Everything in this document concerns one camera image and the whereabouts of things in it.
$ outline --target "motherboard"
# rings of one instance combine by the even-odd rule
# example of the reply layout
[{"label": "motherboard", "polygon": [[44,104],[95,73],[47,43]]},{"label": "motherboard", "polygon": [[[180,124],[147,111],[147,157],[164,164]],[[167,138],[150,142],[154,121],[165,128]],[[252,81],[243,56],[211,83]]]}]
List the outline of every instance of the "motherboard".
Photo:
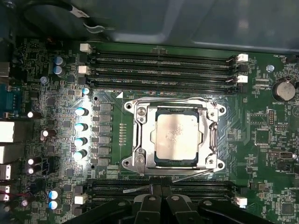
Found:
[{"label": "motherboard", "polygon": [[152,176],[202,172],[173,191],[195,203],[246,198],[249,213],[298,223],[298,65],[276,54],[19,39],[11,78],[0,79],[0,117],[30,122],[33,134],[24,195],[4,200],[7,212],[59,224],[133,200]]}]

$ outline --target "cpu socket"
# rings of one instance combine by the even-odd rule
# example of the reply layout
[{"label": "cpu socket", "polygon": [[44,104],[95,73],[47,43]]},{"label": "cpu socket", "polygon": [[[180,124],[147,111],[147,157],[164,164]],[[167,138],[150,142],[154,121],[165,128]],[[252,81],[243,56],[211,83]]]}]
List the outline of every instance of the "cpu socket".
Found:
[{"label": "cpu socket", "polygon": [[222,105],[203,98],[139,98],[126,102],[134,115],[132,156],[125,169],[141,175],[192,175],[224,169],[217,158]]}]

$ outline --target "black cable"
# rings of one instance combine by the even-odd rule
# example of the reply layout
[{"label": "black cable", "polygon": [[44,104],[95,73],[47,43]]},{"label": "black cable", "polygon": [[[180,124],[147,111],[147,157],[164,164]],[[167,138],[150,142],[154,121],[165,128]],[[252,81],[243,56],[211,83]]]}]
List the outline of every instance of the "black cable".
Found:
[{"label": "black cable", "polygon": [[37,25],[35,25],[31,21],[29,21],[25,15],[26,11],[28,11],[31,7],[34,6],[56,6],[59,8],[63,8],[67,10],[69,13],[75,15],[77,18],[80,18],[83,22],[85,29],[89,33],[99,34],[101,40],[106,40],[106,41],[110,40],[110,38],[107,35],[102,33],[103,30],[105,29],[103,26],[94,23],[94,21],[89,15],[87,15],[85,12],[77,9],[75,6],[69,3],[66,3],[61,0],[29,0],[24,2],[18,7],[17,13],[19,15],[19,19],[26,25],[26,27],[39,36],[49,38],[47,34],[43,32],[42,29],[40,29]]},{"label": "black cable", "polygon": [[43,30],[40,29],[37,25],[29,21],[25,16],[26,11],[34,6],[56,6],[68,11],[72,10],[72,5],[57,0],[29,0],[18,6],[18,16],[20,21],[22,21],[30,31],[43,37],[48,37],[48,35],[44,33]]}]

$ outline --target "white connector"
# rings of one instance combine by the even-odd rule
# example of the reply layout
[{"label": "white connector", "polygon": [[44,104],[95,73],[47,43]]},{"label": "white connector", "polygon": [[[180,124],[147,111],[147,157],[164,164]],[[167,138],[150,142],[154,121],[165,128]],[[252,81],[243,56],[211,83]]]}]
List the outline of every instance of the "white connector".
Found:
[{"label": "white connector", "polygon": [[78,66],[78,73],[84,74],[84,75],[90,75],[89,67],[86,65],[80,65]]},{"label": "white connector", "polygon": [[248,61],[248,54],[239,54],[237,56],[237,62],[247,62]]},{"label": "white connector", "polygon": [[245,209],[247,206],[247,198],[246,197],[236,196],[235,202],[241,209]]},{"label": "white connector", "polygon": [[248,83],[248,76],[239,75],[237,77],[237,83]]},{"label": "white connector", "polygon": [[88,198],[87,194],[75,196],[74,203],[75,204],[85,204],[85,202],[87,201],[87,198]]},{"label": "white connector", "polygon": [[90,44],[88,43],[81,43],[80,44],[80,51],[81,52],[85,52],[85,53],[88,53],[88,54],[91,54],[93,49],[92,47],[90,46]]}]

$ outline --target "mounting screw hole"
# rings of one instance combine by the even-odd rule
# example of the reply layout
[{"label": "mounting screw hole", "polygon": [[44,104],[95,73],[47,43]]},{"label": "mounting screw hole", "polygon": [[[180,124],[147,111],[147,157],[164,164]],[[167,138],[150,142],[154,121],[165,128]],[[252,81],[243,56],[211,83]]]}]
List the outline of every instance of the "mounting screw hole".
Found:
[{"label": "mounting screw hole", "polygon": [[131,108],[132,108],[132,105],[131,105],[131,104],[127,104],[127,105],[126,105],[126,108],[127,108],[127,109],[131,109]]}]

